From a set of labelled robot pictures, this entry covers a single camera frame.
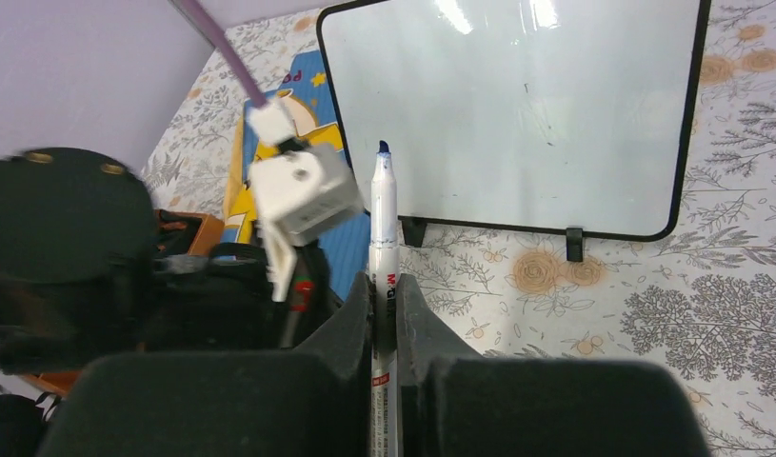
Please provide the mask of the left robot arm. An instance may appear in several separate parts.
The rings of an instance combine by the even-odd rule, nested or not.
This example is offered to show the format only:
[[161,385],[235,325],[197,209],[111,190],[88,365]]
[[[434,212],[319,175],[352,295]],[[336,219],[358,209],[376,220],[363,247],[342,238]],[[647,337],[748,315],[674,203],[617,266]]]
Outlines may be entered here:
[[44,456],[309,456],[317,372],[291,349],[326,318],[328,265],[293,220],[315,159],[264,161],[261,245],[193,255],[146,186],[85,149],[0,160],[0,367],[78,370]]

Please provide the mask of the black framed whiteboard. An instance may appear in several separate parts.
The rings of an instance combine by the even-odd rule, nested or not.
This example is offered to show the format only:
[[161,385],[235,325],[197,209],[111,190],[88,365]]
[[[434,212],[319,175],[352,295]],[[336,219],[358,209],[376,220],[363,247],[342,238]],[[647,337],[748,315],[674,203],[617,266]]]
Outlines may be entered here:
[[349,165],[427,223],[653,242],[679,218],[707,1],[351,1],[316,25]]

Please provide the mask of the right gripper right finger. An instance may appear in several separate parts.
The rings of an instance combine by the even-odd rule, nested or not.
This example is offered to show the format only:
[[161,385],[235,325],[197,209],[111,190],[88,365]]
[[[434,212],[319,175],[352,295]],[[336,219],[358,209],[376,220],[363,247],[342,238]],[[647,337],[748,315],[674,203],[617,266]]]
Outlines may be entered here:
[[665,369],[634,361],[480,355],[428,306],[396,292],[407,456],[706,456]]

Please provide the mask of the white whiteboard marker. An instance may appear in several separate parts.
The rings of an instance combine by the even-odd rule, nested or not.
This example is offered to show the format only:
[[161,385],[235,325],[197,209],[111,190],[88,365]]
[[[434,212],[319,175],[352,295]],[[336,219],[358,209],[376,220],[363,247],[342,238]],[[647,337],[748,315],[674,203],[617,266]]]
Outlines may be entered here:
[[392,155],[379,142],[370,185],[370,243],[368,276],[373,298],[373,356],[371,366],[372,456],[398,456],[399,395],[396,333],[396,292],[400,279],[397,183]]

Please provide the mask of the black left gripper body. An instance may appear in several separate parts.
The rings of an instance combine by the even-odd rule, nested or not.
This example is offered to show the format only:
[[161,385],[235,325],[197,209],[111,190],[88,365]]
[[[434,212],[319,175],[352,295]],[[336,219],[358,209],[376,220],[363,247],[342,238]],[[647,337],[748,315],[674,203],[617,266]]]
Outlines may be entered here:
[[273,299],[263,248],[221,243],[207,256],[156,262],[146,351],[295,348],[331,316],[330,269],[320,247],[297,250],[285,301]]

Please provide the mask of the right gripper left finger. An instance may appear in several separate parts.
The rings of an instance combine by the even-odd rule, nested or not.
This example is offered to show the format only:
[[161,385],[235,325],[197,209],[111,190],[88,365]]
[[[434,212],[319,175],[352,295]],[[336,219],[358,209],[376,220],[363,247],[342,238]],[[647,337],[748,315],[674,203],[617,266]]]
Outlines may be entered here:
[[43,456],[364,456],[371,312],[344,305],[291,350],[125,353],[86,367]]

